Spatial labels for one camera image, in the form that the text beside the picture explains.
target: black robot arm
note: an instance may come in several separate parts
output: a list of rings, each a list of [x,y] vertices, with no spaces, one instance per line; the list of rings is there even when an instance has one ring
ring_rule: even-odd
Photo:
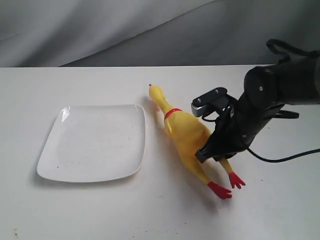
[[[275,45],[303,57],[291,61],[286,52]],[[279,64],[257,66],[244,78],[244,92],[237,100],[218,87],[192,101],[196,117],[217,112],[215,129],[206,144],[197,151],[200,162],[208,158],[230,158],[247,150],[260,130],[272,119],[294,119],[299,114],[281,110],[285,104],[320,104],[320,53],[306,52],[282,41],[271,39],[267,46],[276,54],[284,55]]]

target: chicken body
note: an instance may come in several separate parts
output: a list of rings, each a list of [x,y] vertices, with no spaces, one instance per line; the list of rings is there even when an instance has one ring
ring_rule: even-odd
[[[158,86],[149,86],[149,95],[164,114],[164,131],[174,141],[183,165],[204,184],[210,187],[221,199],[231,198],[231,191],[209,179],[201,164],[195,157],[211,135],[210,130],[195,116],[174,108],[167,103],[162,89]],[[241,188],[245,183],[233,172],[227,159],[219,161],[229,175],[232,188],[236,185]]]

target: square plate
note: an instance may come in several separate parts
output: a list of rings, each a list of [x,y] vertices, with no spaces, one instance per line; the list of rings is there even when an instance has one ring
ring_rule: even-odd
[[[139,105],[69,106],[61,110],[36,171],[46,179],[92,183],[136,173],[145,151]]]

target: rubber chicken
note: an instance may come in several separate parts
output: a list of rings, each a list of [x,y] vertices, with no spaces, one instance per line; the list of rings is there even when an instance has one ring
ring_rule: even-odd
[[[204,173],[200,162],[195,157],[197,150],[203,147],[211,135],[210,130],[195,116],[171,106],[160,87],[149,84],[149,96],[164,114],[164,131],[174,141],[183,165],[204,184],[206,184],[219,198],[229,199],[231,191],[213,182]],[[246,184],[234,173],[228,160],[219,161],[229,176],[231,187]]]

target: red collar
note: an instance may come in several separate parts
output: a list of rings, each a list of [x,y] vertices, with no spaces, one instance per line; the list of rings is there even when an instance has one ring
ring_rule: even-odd
[[[182,111],[182,110],[179,109],[179,108],[171,109],[170,111],[168,111],[168,112],[164,115],[164,119],[166,120],[172,113],[174,113],[174,112],[176,112],[176,111]]]

